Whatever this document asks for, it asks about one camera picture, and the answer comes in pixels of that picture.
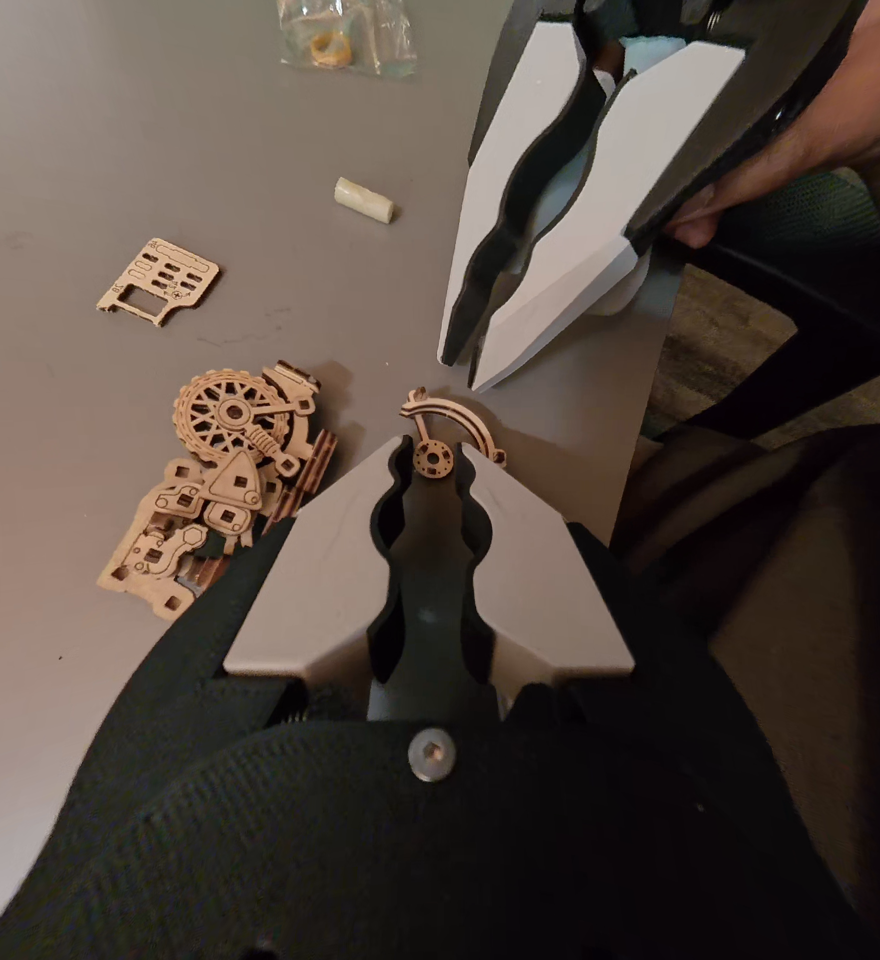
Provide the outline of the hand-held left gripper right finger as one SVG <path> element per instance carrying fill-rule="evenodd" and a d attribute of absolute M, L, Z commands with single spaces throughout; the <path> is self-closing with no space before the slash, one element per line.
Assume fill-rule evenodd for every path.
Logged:
<path fill-rule="evenodd" d="M 463 660 L 500 717 L 529 685 L 630 675 L 635 659 L 562 515 L 470 445 L 455 486 L 470 550 Z"/>

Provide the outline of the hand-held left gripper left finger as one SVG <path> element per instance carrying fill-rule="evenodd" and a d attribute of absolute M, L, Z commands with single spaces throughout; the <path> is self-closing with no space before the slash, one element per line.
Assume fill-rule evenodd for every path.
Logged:
<path fill-rule="evenodd" d="M 404 615 L 390 549 L 404 529 L 411 437 L 388 440 L 303 507 L 226 656 L 228 674 L 335 689 L 365 713 L 400 659 Z"/>

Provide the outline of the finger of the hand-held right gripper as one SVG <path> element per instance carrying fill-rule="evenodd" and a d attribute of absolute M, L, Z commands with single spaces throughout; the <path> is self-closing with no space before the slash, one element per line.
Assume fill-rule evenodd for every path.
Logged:
<path fill-rule="evenodd" d="M 580 192 L 489 322 L 471 390 L 512 374 L 634 270 L 628 222 L 745 54 L 692 42 L 621 87 L 599 123 Z"/>
<path fill-rule="evenodd" d="M 470 140 L 437 358 L 454 366 L 518 256 L 535 207 L 586 144 L 607 95 L 597 20 L 506 20 Z"/>

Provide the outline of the small wooden arc piece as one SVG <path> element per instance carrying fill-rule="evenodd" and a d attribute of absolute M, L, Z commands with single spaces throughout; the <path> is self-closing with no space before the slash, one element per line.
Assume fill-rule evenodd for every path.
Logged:
<path fill-rule="evenodd" d="M 473 444 L 490 461 L 506 468 L 506 452 L 497 447 L 491 431 L 482 418 L 467 406 L 449 399 L 430 396 L 424 388 L 411 390 L 399 414 L 417 427 L 419 439 L 413 454 L 415 471 L 425 479 L 446 478 L 454 469 L 454 454 L 451 446 L 428 432 L 427 417 L 446 419 L 469 436 Z"/>

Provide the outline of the grey desk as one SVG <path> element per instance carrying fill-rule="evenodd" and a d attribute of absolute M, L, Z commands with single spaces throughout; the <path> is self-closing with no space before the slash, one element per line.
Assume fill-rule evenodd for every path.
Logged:
<path fill-rule="evenodd" d="M 166 629 L 97 578 L 183 449 L 179 390 L 283 359 L 322 383 L 332 482 L 409 390 L 487 415 L 508 469 L 607 542 L 673 271 L 498 387 L 436 361 L 470 138 L 510 2 L 408 2 L 408 78 L 280 60 L 276 2 L 0 2 L 0 913 Z M 396 205 L 338 205 L 343 177 Z M 216 263 L 162 327 L 97 302 L 152 238 Z"/>

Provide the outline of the person's right hand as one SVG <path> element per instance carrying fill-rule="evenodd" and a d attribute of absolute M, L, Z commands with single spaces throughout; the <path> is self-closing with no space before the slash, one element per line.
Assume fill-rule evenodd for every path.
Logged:
<path fill-rule="evenodd" d="M 841 65 L 809 107 L 760 153 L 688 200 L 665 230 L 702 248 L 726 210 L 841 168 L 859 176 L 880 213 L 880 1 L 866 4 Z"/>

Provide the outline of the small cream cylinder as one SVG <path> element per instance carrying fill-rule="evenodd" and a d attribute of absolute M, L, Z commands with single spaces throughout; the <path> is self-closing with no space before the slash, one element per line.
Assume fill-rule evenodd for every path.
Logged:
<path fill-rule="evenodd" d="M 335 184 L 334 200 L 339 206 L 381 224 L 390 224 L 396 213 L 392 200 L 342 176 Z"/>

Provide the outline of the wooden mechanical model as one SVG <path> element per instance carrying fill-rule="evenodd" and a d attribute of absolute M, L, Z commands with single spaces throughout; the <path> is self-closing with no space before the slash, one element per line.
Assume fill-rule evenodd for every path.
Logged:
<path fill-rule="evenodd" d="M 222 368 L 180 391 L 172 422 L 187 456 L 171 460 L 98 578 L 173 621 L 313 497 L 336 449 L 310 438 L 320 382 L 283 361 L 262 374 Z"/>

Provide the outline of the clear plastic bag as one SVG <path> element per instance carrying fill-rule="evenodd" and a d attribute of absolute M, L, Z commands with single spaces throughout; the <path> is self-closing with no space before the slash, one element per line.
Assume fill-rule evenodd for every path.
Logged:
<path fill-rule="evenodd" d="M 412 29 L 402 1 L 278 1 L 283 63 L 364 76 L 405 77 L 417 67 Z M 313 64 L 309 43 L 330 30 L 350 39 L 353 62 L 339 69 Z"/>

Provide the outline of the black office chair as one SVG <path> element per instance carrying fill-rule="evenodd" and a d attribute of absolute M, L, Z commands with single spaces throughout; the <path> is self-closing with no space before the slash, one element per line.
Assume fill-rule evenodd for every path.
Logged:
<path fill-rule="evenodd" d="M 671 413 L 651 399 L 647 438 L 692 421 L 757 440 L 880 377 L 880 214 L 853 172 L 807 174 L 734 208 L 703 249 L 672 240 L 661 248 L 794 331 L 701 412 Z"/>

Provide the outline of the coiled yellow rubber band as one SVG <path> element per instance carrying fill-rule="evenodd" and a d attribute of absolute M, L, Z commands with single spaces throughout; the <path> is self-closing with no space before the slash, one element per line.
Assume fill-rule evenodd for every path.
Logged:
<path fill-rule="evenodd" d="M 323 68 L 345 68 L 353 62 L 350 39 L 341 30 L 326 30 L 314 35 L 309 43 L 309 53 L 313 64 Z"/>

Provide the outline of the person's brown trousers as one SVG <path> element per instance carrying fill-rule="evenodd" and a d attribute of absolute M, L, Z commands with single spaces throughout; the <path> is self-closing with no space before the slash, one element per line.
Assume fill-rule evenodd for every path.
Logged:
<path fill-rule="evenodd" d="M 880 941 L 880 424 L 640 438 L 611 546 L 709 642 Z"/>

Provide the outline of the slotted small wooden card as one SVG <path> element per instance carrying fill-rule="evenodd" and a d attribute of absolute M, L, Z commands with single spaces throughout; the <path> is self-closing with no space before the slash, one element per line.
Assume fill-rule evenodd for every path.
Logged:
<path fill-rule="evenodd" d="M 97 309 L 124 311 L 161 328 L 172 313 L 198 306 L 219 273 L 216 263 L 155 237 L 101 296 Z"/>

